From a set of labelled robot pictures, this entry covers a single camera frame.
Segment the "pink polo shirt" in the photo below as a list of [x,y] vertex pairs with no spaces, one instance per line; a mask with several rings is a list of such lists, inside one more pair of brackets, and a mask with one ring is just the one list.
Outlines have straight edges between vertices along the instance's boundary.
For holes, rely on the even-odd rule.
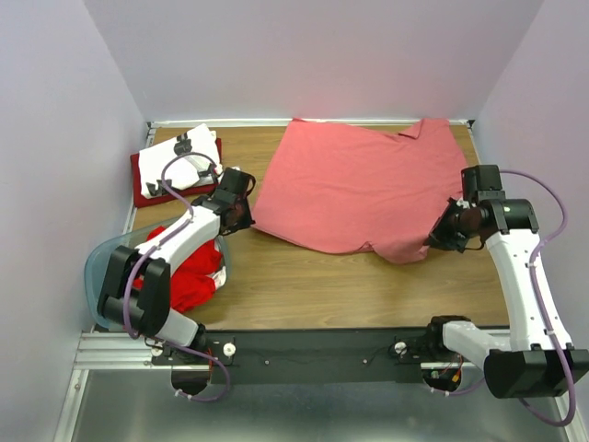
[[262,179],[255,227],[329,254],[418,262],[448,199],[460,196],[467,164],[445,119],[393,134],[293,120]]

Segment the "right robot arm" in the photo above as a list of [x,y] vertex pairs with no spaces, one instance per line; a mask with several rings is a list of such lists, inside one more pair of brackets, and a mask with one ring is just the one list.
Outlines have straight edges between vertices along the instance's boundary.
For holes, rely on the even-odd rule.
[[547,242],[535,210],[526,199],[506,197],[501,175],[495,165],[463,169],[463,199],[448,201],[425,243],[463,252],[479,239],[500,279],[510,334],[494,337],[465,317],[434,317],[423,349],[436,361],[462,355],[482,370],[498,399],[572,394],[588,371],[588,353],[575,348],[552,299],[540,256]]

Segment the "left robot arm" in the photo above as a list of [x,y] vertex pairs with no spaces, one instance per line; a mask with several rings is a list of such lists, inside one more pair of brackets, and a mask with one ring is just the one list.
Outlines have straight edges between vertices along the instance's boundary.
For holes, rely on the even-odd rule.
[[252,175],[226,169],[213,192],[189,203],[162,233],[133,248],[117,239],[107,255],[98,315],[133,337],[171,344],[185,364],[197,362],[206,347],[205,327],[171,307],[172,276],[206,242],[254,224],[248,197],[255,184]]

